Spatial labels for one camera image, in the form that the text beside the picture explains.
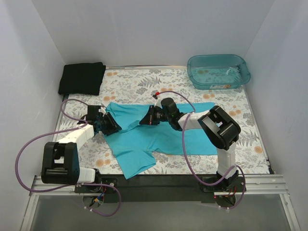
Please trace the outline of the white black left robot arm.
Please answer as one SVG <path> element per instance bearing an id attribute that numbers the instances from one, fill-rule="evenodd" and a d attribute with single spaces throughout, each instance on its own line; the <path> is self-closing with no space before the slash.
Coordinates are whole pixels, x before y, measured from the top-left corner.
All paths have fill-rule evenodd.
<path id="1" fill-rule="evenodd" d="M 102 188 L 102 180 L 96 176 L 97 170 L 80 166 L 78 151 L 96 134 L 109 136 L 121 129 L 111 113 L 102 106 L 88 106 L 87 114 L 78 120 L 76 130 L 56 142 L 45 144 L 42 182 L 68 185 L 85 183 L 91 192 L 98 192 Z"/>

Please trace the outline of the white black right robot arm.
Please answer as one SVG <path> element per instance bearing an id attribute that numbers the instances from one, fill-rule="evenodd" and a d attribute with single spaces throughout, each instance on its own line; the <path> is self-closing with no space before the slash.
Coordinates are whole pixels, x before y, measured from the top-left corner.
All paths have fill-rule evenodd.
<path id="1" fill-rule="evenodd" d="M 157 126 L 161 122 L 168 122 L 174 130 L 182 132 L 182 148 L 187 163 L 189 161 L 185 147 L 185 131 L 203 130 L 209 141 L 216 147 L 218 169 L 216 176 L 207 181 L 199 177 L 196 179 L 210 189 L 229 191 L 235 187 L 235 181 L 239 175 L 235 163 L 235 147 L 241 128 L 220 106 L 215 105 L 200 113 L 197 113 L 195 108 L 191 113 L 183 113 L 172 98 L 158 99 L 154 105 L 149 106 L 140 124 Z"/>

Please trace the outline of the turquoise t-shirt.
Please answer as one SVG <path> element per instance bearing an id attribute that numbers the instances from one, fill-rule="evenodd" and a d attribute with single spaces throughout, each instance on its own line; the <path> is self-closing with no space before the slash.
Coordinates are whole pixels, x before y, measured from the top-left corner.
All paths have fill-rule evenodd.
<path id="1" fill-rule="evenodd" d="M 181 132 L 174 130 L 169 123 L 157 126 L 140 125 L 148 112 L 147 104 L 109 103 L 107 111 L 118 125 L 119 132 L 106 136 L 105 140 L 112 150 L 123 175 L 130 179 L 155 166 L 154 151 L 163 154 L 182 155 Z M 188 155 L 216 155 L 215 146 L 201 129 L 185 132 L 185 147 Z"/>

